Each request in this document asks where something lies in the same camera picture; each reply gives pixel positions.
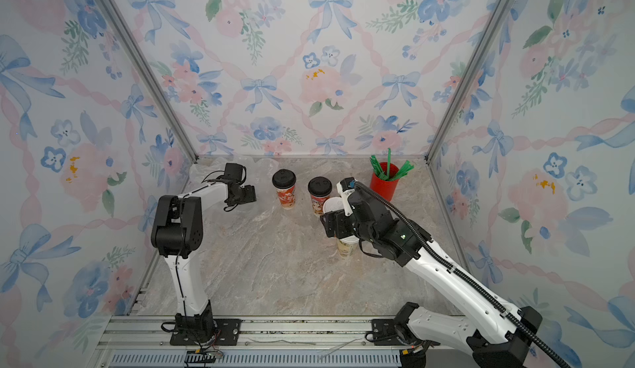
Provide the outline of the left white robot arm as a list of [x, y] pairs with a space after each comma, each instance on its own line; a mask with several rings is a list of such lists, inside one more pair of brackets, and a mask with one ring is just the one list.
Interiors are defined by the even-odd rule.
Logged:
[[171, 335], [172, 346], [208, 346], [219, 333], [211, 302], [204, 290], [198, 249], [203, 241], [203, 212], [225, 204], [229, 212], [256, 202], [255, 187], [246, 184], [247, 169], [238, 163], [225, 164], [191, 192], [160, 197], [150, 241], [167, 263], [177, 295], [177, 312], [162, 328]]

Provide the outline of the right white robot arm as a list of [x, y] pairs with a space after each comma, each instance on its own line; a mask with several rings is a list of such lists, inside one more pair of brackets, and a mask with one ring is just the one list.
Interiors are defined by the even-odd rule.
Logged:
[[542, 316], [519, 308], [465, 272], [432, 236], [392, 203], [353, 178], [337, 183], [342, 207], [320, 217], [328, 237], [369, 243], [375, 256], [391, 260], [424, 279], [461, 311], [460, 317], [407, 303], [394, 319], [402, 343], [439, 343], [471, 356], [480, 367], [521, 367], [537, 336]]

